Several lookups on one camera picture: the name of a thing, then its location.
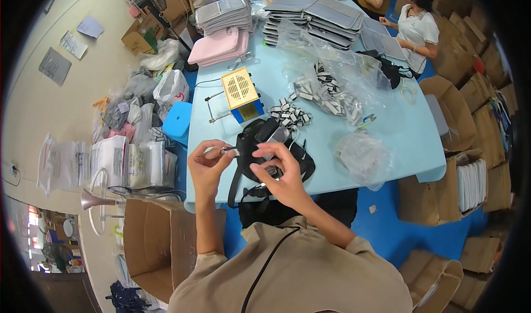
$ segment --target hand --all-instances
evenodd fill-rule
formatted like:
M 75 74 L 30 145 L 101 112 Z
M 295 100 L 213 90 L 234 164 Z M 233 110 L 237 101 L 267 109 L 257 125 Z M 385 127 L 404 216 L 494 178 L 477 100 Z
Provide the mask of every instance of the hand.
M 383 26 L 391 26 L 391 22 L 385 18 L 385 17 L 380 17 L 380 23 L 382 23 Z
M 407 45 L 408 45 L 408 42 L 404 39 L 401 39 L 401 38 L 395 38 L 397 41 L 398 41 L 398 44 L 402 47 L 402 48 L 407 48 Z
M 253 152 L 254 157 L 274 155 L 278 158 L 262 164 L 252 163 L 250 168 L 253 173 L 266 184 L 269 191 L 271 191 L 278 201 L 303 214 L 302 210 L 304 210 L 304 207 L 314 202 L 306 191 L 304 191 L 301 168 L 297 160 L 295 160 L 295 157 L 293 157 L 288 148 L 282 143 L 263 143 L 257 146 L 258 150 Z M 265 170 L 269 165 L 275 165 L 282 170 L 282 177 L 278 181 L 269 176 Z
M 219 178 L 235 157 L 233 150 L 219 156 L 223 147 L 230 145 L 217 139 L 205 140 L 188 157 L 188 169 L 196 190 L 196 203 L 216 198 Z

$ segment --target blue floor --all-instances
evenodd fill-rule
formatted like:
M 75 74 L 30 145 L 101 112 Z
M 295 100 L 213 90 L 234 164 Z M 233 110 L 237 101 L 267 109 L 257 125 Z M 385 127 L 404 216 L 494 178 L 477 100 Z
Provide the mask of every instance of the blue floor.
M 386 17 L 394 13 L 395 0 L 391 0 Z M 397 31 L 390 30 L 391 35 Z M 428 61 L 421 79 L 435 75 L 431 63 Z M 190 86 L 196 84 L 197 72 L 184 72 Z M 186 150 L 183 148 L 178 153 L 178 177 L 176 189 L 186 190 Z M 447 223 L 439 226 L 422 226 L 402 222 L 398 219 L 398 183 L 391 181 L 373 192 L 367 188 L 360 188 L 358 193 L 358 212 L 352 224 L 355 234 L 367 239 L 376 253 L 399 267 L 407 258 L 413 248 L 421 248 L 447 258 L 459 260 L 461 250 L 468 236 L 481 233 L 486 227 L 488 213 L 483 214 L 481 208 L 459 222 Z M 375 205 L 376 211 L 369 212 L 369 207 Z M 240 235 L 242 224 L 238 210 L 230 209 L 226 204 L 222 208 L 227 210 L 225 226 L 225 254 L 232 258 L 238 254 L 246 242 Z

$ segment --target blue stool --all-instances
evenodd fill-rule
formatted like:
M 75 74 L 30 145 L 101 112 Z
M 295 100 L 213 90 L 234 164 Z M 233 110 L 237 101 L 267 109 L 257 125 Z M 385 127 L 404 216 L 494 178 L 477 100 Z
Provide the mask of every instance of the blue stool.
M 163 123 L 163 132 L 179 144 L 188 147 L 188 130 L 192 117 L 192 104 L 177 102 L 168 112 Z

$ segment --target white shirt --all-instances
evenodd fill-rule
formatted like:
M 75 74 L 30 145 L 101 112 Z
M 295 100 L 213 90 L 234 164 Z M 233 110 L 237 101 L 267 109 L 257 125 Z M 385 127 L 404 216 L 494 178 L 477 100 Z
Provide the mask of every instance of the white shirt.
M 422 11 L 407 17 L 407 11 L 410 7 L 411 4 L 406 4 L 402 7 L 400 18 L 398 18 L 397 38 L 404 39 L 417 46 L 426 46 L 426 42 L 438 44 L 439 28 L 433 16 L 429 12 Z M 402 48 L 402 51 L 411 70 L 419 74 L 424 72 L 427 61 L 425 56 L 407 48 Z

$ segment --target light blue table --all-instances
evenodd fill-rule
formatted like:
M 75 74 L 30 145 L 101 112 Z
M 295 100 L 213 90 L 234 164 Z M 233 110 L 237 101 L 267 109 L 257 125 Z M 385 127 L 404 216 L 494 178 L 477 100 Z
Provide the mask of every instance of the light blue table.
M 358 8 L 350 0 L 345 0 L 344 3 Z M 264 37 L 261 31 L 262 26 L 263 24 L 259 27 L 259 31 L 249 39 L 248 51 L 252 51 L 255 58 L 246 61 L 243 65 L 252 74 L 251 79 L 256 84 L 257 92 L 261 94 L 260 99 L 264 104 L 264 109 L 267 109 L 269 106 L 278 105 L 280 98 L 288 96 L 289 82 L 282 76 L 282 69 L 287 64 L 285 55 L 274 47 L 262 45 Z M 355 42 L 353 50 L 364 50 L 360 39 Z M 227 66 L 233 62 L 234 60 L 200 68 L 197 82 L 221 77 L 229 72 Z M 395 61 L 395 63 L 407 67 L 405 62 Z M 377 116 L 375 122 L 366 127 L 368 132 L 373 137 L 383 140 L 389 150 L 394 150 L 394 167 L 389 171 L 388 181 L 411 175 L 416 175 L 420 182 L 437 181 L 446 172 L 446 159 L 435 121 L 421 89 L 415 81 L 414 84 L 417 92 L 416 103 L 413 105 L 402 99 L 401 85 L 399 85 L 391 92 L 394 93 L 396 103 L 391 107 L 391 111 L 377 113 L 371 109 L 363 109 L 364 116 L 371 113 Z M 204 99 L 221 91 L 219 81 L 203 83 L 196 88 L 189 130 L 188 155 L 201 141 L 207 139 L 220 139 L 228 144 L 236 145 L 236 136 L 250 122 L 239 124 L 232 116 L 228 116 L 209 124 L 210 115 Z M 304 182 L 306 192 L 314 195 L 359 187 L 360 185 L 350 177 L 345 166 L 335 157 L 335 147 L 338 141 L 350 134 L 346 120 L 329 115 L 301 98 L 296 99 L 295 104 L 314 116 L 309 126 L 302 127 L 297 138 L 297 143 L 300 145 L 304 139 L 307 140 L 306 150 L 314 159 L 316 167 L 312 177 Z M 214 117 L 228 110 L 227 101 L 222 95 L 211 99 L 210 107 Z M 266 119 L 269 116 L 266 114 L 262 117 Z M 222 174 L 216 196 L 217 207 L 221 203 L 227 203 L 236 166 L 236 161 L 233 161 Z M 243 188 L 250 188 L 254 185 L 256 185 L 255 182 L 242 176 L 236 202 L 242 198 Z M 185 208 L 194 213 L 196 194 L 188 170 L 186 191 Z M 248 201 L 248 198 L 251 201 L 252 197 L 246 197 L 245 201 Z

